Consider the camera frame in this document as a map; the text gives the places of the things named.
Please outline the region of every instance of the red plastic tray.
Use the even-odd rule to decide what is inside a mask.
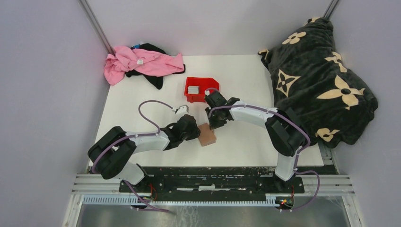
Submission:
[[[199,94],[188,94],[188,86],[198,86]],[[220,84],[213,78],[187,77],[187,81],[185,83],[184,95],[187,97],[187,101],[190,103],[193,102],[205,103],[206,102],[205,90],[210,87],[213,87],[220,91]]]

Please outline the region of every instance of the metal pole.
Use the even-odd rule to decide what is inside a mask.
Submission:
[[[336,7],[338,6],[338,3],[340,0],[331,0],[329,6],[326,9],[326,12],[324,13],[323,17],[326,19],[330,19],[331,16],[333,15],[333,12],[335,11]]]
[[[105,46],[105,49],[107,50],[107,52],[111,53],[111,54],[115,54],[114,49],[110,45],[102,27],[99,24],[99,21],[96,19],[95,14],[93,13],[87,0],[78,0],[78,1],[80,3],[81,7],[83,8],[83,10],[85,11],[85,14],[86,14],[87,18],[89,19],[90,24],[92,25],[95,32],[99,36],[100,41],[102,41],[103,45]]]

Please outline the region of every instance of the floor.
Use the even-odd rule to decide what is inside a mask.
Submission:
[[[296,197],[295,206],[310,198]],[[349,227],[341,197],[318,197],[308,207],[280,213],[271,207],[163,207],[171,213],[128,206],[83,205],[78,227]]]
[[[226,99],[237,97],[249,104],[273,107],[270,74],[258,55],[184,56],[183,59],[186,72],[166,76],[161,90],[143,76],[124,78],[110,87],[96,140],[116,125],[126,131],[154,131],[154,126],[138,113],[138,105],[149,99],[164,101],[174,107],[187,104],[198,125],[208,122],[204,111],[207,105],[190,104],[183,95],[186,77],[212,77],[220,83],[220,92]],[[178,120],[160,104],[145,104],[142,111],[161,127]],[[215,130],[215,135],[216,143],[206,147],[201,147],[198,140],[191,140],[168,151],[134,153],[130,161],[142,166],[277,165],[278,153],[264,128],[246,122],[229,122]],[[322,166],[318,146],[303,151],[298,165]]]

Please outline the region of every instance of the black cloth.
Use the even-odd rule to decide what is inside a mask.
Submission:
[[[312,144],[354,144],[375,116],[376,97],[342,64],[330,21],[309,20],[295,32],[283,44],[259,52],[271,75],[274,106],[290,106]]]
[[[156,51],[162,54],[167,54],[164,50],[158,48],[157,46],[154,46],[152,44],[141,44],[139,45],[139,49],[144,49],[147,51]],[[175,72],[173,74],[181,74],[181,73],[185,73],[185,64],[184,64],[184,71],[182,72]],[[145,75],[142,74],[136,70],[131,70],[125,73],[125,75],[127,77],[132,77],[132,76],[139,76],[139,75],[143,75],[151,84],[153,84],[157,89],[161,89],[163,87],[163,80],[164,77],[155,77],[155,76],[150,76],[150,75]]]

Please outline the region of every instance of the blanket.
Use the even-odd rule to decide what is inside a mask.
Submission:
[[[271,74],[274,106],[291,107],[312,144],[354,144],[374,118],[377,99],[343,64],[330,21],[310,19],[281,45],[258,54]]]

